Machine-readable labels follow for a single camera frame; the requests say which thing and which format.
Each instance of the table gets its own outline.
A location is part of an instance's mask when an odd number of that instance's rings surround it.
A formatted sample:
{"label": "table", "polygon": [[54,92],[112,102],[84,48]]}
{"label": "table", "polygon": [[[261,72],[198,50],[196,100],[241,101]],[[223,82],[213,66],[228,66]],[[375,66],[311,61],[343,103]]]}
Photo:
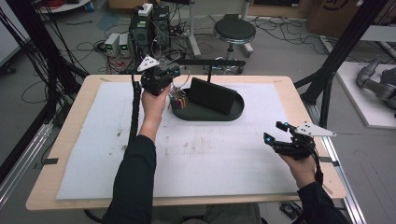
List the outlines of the table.
{"label": "table", "polygon": [[[195,39],[194,35],[194,5],[195,5],[195,0],[190,0],[190,30],[187,31],[190,45],[192,52],[194,54],[195,58],[201,57],[201,51],[199,50],[197,41]],[[248,15],[248,7],[250,5],[250,0],[244,0],[244,4],[242,5],[242,11],[241,11],[241,19],[246,20],[247,15]],[[247,55],[250,56],[254,52],[253,48],[250,46],[249,43],[243,45],[245,50],[247,51]]]}
{"label": "table", "polygon": [[[206,79],[206,76],[194,76]],[[184,77],[178,77],[176,82],[184,81]],[[56,195],[61,186],[64,169],[68,157],[76,143],[82,124],[91,108],[96,92],[103,82],[131,82],[130,76],[91,75],[87,77],[78,94],[73,107],[54,143],[49,158],[59,158],[57,164],[45,165],[38,177],[35,186],[26,203],[29,210],[54,210],[54,209],[89,209],[108,207],[110,200],[63,200],[57,201]],[[269,83],[274,84],[282,106],[284,107],[288,121],[292,124],[302,124],[310,121],[298,92],[295,90],[289,77],[265,77],[265,76],[214,76],[212,81],[216,83]],[[329,157],[328,152],[322,145],[320,138],[316,138],[318,153],[321,157]],[[321,164],[325,179],[324,188],[334,199],[342,199],[346,196],[343,184],[331,162]],[[182,205],[182,204],[211,204],[211,203],[248,203],[248,202],[279,202],[298,200],[297,193],[292,195],[243,195],[243,196],[216,196],[216,197],[180,197],[180,198],[156,198],[154,206]]]}

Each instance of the stool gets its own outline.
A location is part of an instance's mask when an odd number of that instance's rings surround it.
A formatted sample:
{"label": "stool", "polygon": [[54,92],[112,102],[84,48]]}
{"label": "stool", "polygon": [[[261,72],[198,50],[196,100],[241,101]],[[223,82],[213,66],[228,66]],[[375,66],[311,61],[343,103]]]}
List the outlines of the stool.
{"label": "stool", "polygon": [[[252,41],[256,34],[256,29],[252,24],[248,23],[247,21],[243,21],[240,19],[223,19],[216,22],[215,27],[213,28],[213,34],[218,39],[230,43],[230,46],[227,49],[227,55],[225,57],[225,60],[230,61],[235,60],[233,59],[233,45],[244,45]],[[224,60],[224,58],[219,57],[216,60]],[[223,70],[224,75],[227,72],[232,72],[234,74],[243,73],[243,67],[238,67],[236,72],[232,71],[231,69],[233,67],[230,66],[214,68]]]}

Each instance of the desk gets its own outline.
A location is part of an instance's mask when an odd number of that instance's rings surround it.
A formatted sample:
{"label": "desk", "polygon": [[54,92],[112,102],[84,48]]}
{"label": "desk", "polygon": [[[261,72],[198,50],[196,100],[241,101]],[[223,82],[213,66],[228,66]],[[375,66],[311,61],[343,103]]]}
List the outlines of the desk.
{"label": "desk", "polygon": [[[195,5],[195,0],[190,0],[190,30],[187,32],[192,53],[194,54],[195,58],[201,57],[201,51],[198,48],[197,41],[195,39],[194,35],[194,5]],[[241,19],[246,20],[247,15],[248,15],[248,6],[250,5],[250,0],[244,0],[244,4],[242,5],[242,11],[241,11]],[[244,44],[244,48],[247,51],[248,56],[254,52],[253,48],[250,46],[249,43]]]}
{"label": "desk", "polygon": [[[176,82],[184,81],[185,77],[178,77]],[[87,77],[78,94],[73,107],[61,129],[59,136],[49,154],[49,158],[59,158],[54,165],[45,165],[37,179],[32,193],[26,203],[29,210],[51,210],[72,208],[104,208],[108,207],[110,200],[64,200],[57,201],[56,195],[61,186],[64,169],[68,157],[77,142],[82,124],[91,108],[97,90],[103,82],[130,82],[129,76],[91,75]],[[301,124],[310,120],[298,92],[288,77],[265,77],[265,76],[214,76],[215,83],[269,83],[274,84],[282,106],[284,107],[288,121],[292,124]],[[320,138],[316,138],[318,153],[321,157],[328,157],[326,149]],[[342,199],[346,196],[345,189],[336,173],[332,163],[321,164],[324,173],[324,188],[334,199]],[[182,205],[182,204],[210,204],[210,203],[247,203],[247,202],[279,202],[298,200],[297,193],[293,195],[243,195],[243,196],[216,196],[216,197],[180,197],[154,199],[154,206]]]}

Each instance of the connector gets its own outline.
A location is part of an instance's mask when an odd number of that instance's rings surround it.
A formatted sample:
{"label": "connector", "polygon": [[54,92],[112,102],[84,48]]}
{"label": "connector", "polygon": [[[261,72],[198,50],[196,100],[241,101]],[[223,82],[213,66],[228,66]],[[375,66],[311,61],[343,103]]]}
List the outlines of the connector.
{"label": "connector", "polygon": [[153,8],[152,4],[145,3],[145,4],[143,4],[143,10],[139,10],[137,12],[137,14],[139,16],[146,16],[147,17],[149,15],[149,13],[151,12],[152,8]]}

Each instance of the tabletop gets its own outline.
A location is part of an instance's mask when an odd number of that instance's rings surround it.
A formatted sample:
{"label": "tabletop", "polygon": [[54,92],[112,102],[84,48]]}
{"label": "tabletop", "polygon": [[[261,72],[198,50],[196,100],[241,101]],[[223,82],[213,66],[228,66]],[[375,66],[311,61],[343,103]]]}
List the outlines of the tabletop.
{"label": "tabletop", "polygon": [[[194,76],[206,79],[206,76]],[[184,82],[184,77],[176,81]],[[273,84],[284,108],[288,122],[299,125],[311,121],[305,110],[300,95],[294,88],[289,77],[269,76],[213,76],[215,83],[265,83]],[[89,209],[105,208],[110,200],[56,200],[57,192],[64,178],[65,166],[71,151],[78,140],[79,132],[88,115],[100,85],[104,82],[131,82],[130,76],[90,75],[78,93],[69,115],[62,127],[58,138],[48,158],[59,158],[56,164],[45,165],[38,177],[35,186],[26,203],[29,210],[55,210],[55,209]],[[320,157],[329,157],[319,137],[315,138]],[[346,197],[346,191],[331,162],[322,162],[324,173],[323,188],[333,199]],[[200,196],[177,198],[154,198],[153,205],[182,205],[182,204],[212,204],[212,203],[252,203],[252,202],[280,202],[299,200],[294,194],[266,194],[266,195],[233,195],[233,196]]]}

